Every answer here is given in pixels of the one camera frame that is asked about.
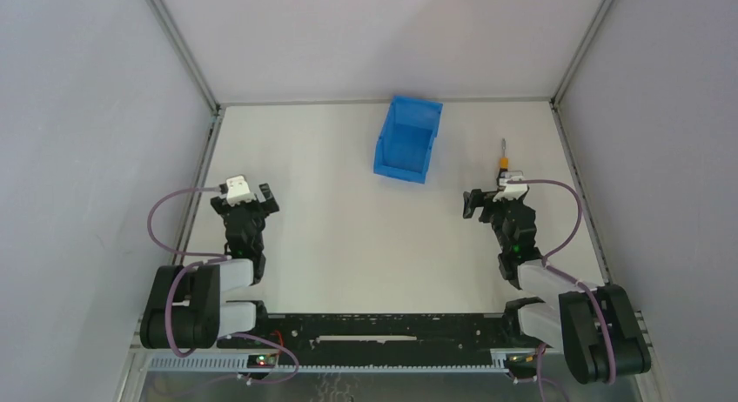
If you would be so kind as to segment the orange black screwdriver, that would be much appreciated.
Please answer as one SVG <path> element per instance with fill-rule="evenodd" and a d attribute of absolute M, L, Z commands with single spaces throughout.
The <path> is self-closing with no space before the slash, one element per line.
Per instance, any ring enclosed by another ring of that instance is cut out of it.
<path fill-rule="evenodd" d="M 501 156 L 499 161 L 499 171 L 497 175 L 497 185 L 500 186 L 502 180 L 505 178 L 505 174 L 508 172 L 508 157 L 507 157 L 507 141 L 501 139 Z"/>

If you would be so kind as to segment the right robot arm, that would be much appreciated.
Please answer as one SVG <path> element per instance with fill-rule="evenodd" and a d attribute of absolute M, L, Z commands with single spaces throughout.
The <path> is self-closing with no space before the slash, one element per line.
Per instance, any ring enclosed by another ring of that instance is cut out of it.
<path fill-rule="evenodd" d="M 477 215 L 492 228 L 501 277 L 530 296 L 506 305 L 513 331 L 562 351 L 581 384 L 650 372 L 649 347 L 625 289 L 576 278 L 540 251 L 536 212 L 525 203 L 528 191 L 516 182 L 463 195 L 463 218 Z"/>

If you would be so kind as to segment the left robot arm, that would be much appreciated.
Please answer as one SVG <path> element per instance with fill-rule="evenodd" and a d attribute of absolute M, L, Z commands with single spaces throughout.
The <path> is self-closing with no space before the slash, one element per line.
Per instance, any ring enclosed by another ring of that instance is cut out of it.
<path fill-rule="evenodd" d="M 257 304 L 224 304 L 222 295 L 256 285 L 264 276 L 263 232 L 279 205 L 268 184 L 258 188 L 254 192 L 242 176 L 210 188 L 210 205 L 225 228 L 224 249 L 193 252 L 194 263 L 157 269 L 139 327 L 144 348 L 170 349 L 183 358 L 222 335 L 254 327 Z"/>

